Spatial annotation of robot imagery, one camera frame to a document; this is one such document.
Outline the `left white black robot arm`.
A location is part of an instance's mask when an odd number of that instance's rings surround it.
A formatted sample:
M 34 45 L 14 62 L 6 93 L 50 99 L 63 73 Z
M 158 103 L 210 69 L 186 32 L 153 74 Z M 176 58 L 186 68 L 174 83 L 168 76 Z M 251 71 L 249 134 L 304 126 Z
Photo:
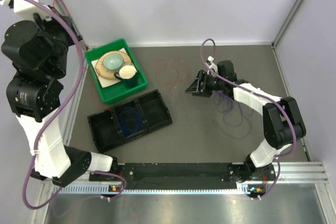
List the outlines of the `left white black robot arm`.
M 16 73 L 6 96 L 11 111 L 24 129 L 34 158 L 29 176 L 51 179 L 65 187 L 87 172 L 101 172 L 107 180 L 119 174 L 116 158 L 65 146 L 56 111 L 66 75 L 67 53 L 73 40 L 50 16 L 33 11 L 5 33 L 2 53 Z

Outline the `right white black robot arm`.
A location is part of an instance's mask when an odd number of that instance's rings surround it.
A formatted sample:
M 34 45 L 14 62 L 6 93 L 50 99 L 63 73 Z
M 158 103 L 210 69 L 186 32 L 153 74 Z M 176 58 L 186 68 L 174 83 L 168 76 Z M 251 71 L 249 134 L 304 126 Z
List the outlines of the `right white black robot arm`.
M 186 93 L 199 97 L 210 97 L 215 91 L 248 106 L 262 116 L 264 139 L 249 154 L 242 171 L 232 171 L 232 179 L 238 182 L 256 180 L 268 169 L 275 157 L 286 148 L 294 148 L 297 140 L 306 135 L 298 104 L 292 97 L 281 98 L 267 94 L 243 79 L 238 79 L 234 65 L 229 60 L 205 61 L 206 70 L 199 70 Z

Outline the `black two-compartment tray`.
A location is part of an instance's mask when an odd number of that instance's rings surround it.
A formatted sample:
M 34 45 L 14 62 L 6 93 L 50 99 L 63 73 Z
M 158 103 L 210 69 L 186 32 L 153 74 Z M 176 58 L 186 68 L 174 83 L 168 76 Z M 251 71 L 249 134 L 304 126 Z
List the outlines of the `black two-compartment tray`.
M 158 89 L 87 117 L 99 153 L 134 141 L 173 123 Z

